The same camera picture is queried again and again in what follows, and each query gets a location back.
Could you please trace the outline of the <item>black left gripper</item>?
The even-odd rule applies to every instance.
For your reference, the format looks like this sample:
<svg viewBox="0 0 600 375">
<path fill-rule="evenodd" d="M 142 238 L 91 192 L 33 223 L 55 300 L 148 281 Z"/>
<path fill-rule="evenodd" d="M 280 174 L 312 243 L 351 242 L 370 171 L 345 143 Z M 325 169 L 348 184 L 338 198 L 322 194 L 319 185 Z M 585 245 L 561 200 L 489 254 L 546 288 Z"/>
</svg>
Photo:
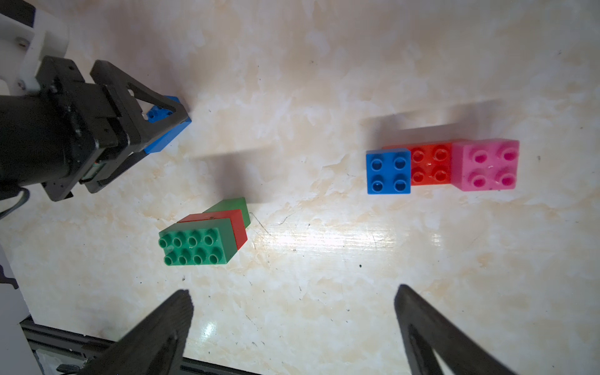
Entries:
<svg viewBox="0 0 600 375">
<path fill-rule="evenodd" d="M 184 106 L 153 91 L 105 60 L 95 61 L 91 83 L 74 61 L 46 56 L 36 79 L 35 95 L 1 97 L 1 197 L 13 197 L 26 186 L 41 184 L 54 202 L 70 198 L 73 186 L 87 179 L 102 156 L 125 138 L 154 141 L 161 126 L 144 117 L 142 103 L 173 110 L 172 119 L 188 117 Z M 107 178 L 86 183 L 94 194 L 145 159 L 128 156 Z"/>
</svg>

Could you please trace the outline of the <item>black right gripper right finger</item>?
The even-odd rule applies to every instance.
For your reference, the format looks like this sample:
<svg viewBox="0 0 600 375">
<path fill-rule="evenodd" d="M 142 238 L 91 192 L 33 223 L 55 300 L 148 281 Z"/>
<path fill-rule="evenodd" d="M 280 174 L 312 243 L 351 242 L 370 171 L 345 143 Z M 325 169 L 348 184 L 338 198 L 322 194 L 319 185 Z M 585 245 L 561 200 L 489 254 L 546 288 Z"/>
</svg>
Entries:
<svg viewBox="0 0 600 375">
<path fill-rule="evenodd" d="M 455 374 L 512 374 L 411 287 L 402 284 L 395 312 L 413 374 L 442 374 L 437 358 Z"/>
</svg>

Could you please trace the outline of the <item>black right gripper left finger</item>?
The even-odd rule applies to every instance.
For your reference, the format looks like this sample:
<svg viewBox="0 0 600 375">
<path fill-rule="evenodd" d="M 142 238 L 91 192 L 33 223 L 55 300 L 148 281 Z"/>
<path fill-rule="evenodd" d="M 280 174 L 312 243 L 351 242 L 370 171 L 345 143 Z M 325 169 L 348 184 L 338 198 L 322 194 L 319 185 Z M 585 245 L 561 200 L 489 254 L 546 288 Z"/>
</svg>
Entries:
<svg viewBox="0 0 600 375">
<path fill-rule="evenodd" d="M 175 374 L 181 368 L 194 306 L 178 290 L 81 374 Z"/>
</svg>

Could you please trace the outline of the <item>long blue lego brick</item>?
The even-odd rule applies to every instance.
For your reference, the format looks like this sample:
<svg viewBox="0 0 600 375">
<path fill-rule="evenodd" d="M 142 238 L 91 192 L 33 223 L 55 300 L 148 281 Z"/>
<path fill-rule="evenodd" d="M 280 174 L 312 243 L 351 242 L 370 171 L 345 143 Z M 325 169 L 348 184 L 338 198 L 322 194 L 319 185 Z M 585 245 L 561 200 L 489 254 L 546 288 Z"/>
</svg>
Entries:
<svg viewBox="0 0 600 375">
<path fill-rule="evenodd" d="M 153 105 L 151 109 L 145 114 L 149 123 L 158 123 L 161 126 L 160 137 L 154 140 L 153 143 L 148 144 L 144 150 L 144 156 L 148 156 L 153 153 L 159 153 L 170 142 L 173 141 L 188 125 L 192 123 L 192 119 L 187 117 L 185 120 L 177 122 L 172 119 L 173 110 L 167 109 L 162 106 Z"/>
</svg>

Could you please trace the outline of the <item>long green lego brick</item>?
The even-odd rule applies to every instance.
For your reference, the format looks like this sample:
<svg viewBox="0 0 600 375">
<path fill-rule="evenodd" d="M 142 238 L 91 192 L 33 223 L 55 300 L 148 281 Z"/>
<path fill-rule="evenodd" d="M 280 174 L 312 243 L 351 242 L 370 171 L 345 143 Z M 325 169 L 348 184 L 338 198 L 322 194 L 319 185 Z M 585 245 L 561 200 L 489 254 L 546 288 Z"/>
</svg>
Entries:
<svg viewBox="0 0 600 375">
<path fill-rule="evenodd" d="M 227 264 L 238 252 L 225 220 L 175 223 L 159 233 L 158 243 L 169 267 Z"/>
</svg>

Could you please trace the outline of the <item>small green lego brick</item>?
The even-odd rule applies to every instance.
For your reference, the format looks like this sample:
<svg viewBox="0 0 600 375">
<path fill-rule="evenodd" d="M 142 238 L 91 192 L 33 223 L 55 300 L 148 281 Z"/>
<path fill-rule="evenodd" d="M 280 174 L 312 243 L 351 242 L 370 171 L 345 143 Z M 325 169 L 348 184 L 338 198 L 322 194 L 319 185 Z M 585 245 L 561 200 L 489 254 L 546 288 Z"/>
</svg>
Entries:
<svg viewBox="0 0 600 375">
<path fill-rule="evenodd" d="M 236 210 L 236 209 L 239 209 L 240 211 L 242 211 L 242 218 L 244 220 L 244 225 L 247 228 L 250 225 L 251 220 L 250 220 L 247 202 L 244 197 L 229 198 L 229 199 L 222 200 L 219 203 L 209 207 L 209 209 L 206 210 L 206 213 L 231 211 L 231 210 Z"/>
</svg>

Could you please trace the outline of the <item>red lego brick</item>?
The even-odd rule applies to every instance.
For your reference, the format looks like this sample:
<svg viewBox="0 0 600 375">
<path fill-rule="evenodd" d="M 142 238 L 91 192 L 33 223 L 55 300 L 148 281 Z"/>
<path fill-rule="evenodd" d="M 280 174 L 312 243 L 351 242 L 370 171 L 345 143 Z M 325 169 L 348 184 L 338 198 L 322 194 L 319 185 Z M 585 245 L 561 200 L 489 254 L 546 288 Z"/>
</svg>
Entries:
<svg viewBox="0 0 600 375">
<path fill-rule="evenodd" d="M 225 223 L 229 226 L 229 228 L 231 228 L 236 249 L 239 251 L 245 242 L 248 241 L 244 215 L 241 209 L 228 209 L 223 211 L 190 214 L 184 217 L 182 220 L 179 220 L 179 223 L 209 222 L 216 220 L 225 220 Z"/>
<path fill-rule="evenodd" d="M 450 184 L 452 179 L 453 145 L 456 139 L 445 142 L 425 142 L 410 145 L 391 145 L 384 149 L 406 148 L 411 154 L 411 185 Z"/>
</svg>

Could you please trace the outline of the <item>small dark blue lego brick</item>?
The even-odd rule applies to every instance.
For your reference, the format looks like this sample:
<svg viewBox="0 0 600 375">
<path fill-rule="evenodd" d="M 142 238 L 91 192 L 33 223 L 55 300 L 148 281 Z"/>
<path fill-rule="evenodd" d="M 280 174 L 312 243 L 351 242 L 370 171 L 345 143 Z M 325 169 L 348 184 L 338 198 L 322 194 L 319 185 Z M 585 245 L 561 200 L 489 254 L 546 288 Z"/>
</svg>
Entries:
<svg viewBox="0 0 600 375">
<path fill-rule="evenodd" d="M 412 159 L 406 148 L 368 151 L 366 154 L 369 195 L 408 195 L 411 192 Z"/>
</svg>

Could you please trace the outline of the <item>pink lego brick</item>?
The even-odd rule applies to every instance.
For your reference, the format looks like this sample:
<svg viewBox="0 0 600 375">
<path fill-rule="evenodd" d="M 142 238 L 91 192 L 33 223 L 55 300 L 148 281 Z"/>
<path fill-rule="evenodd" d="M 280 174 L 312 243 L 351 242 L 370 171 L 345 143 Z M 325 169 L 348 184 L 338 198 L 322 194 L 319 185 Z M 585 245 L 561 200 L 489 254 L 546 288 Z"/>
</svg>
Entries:
<svg viewBox="0 0 600 375">
<path fill-rule="evenodd" d="M 453 142 L 451 184 L 462 192 L 513 190 L 519 156 L 517 140 Z"/>
</svg>

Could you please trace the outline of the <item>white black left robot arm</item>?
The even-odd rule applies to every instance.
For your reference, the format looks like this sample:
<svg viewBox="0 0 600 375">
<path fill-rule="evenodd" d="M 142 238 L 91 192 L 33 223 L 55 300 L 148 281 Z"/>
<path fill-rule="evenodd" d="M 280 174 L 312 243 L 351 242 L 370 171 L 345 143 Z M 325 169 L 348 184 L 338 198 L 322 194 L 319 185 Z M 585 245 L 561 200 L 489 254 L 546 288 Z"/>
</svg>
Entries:
<svg viewBox="0 0 600 375">
<path fill-rule="evenodd" d="M 1 4 L 1 197 L 40 184 L 54 202 L 83 184 L 99 192 L 146 156 L 162 150 L 189 116 L 175 98 L 154 92 L 98 60 L 87 82 L 65 57 L 65 23 L 25 1 Z"/>
</svg>

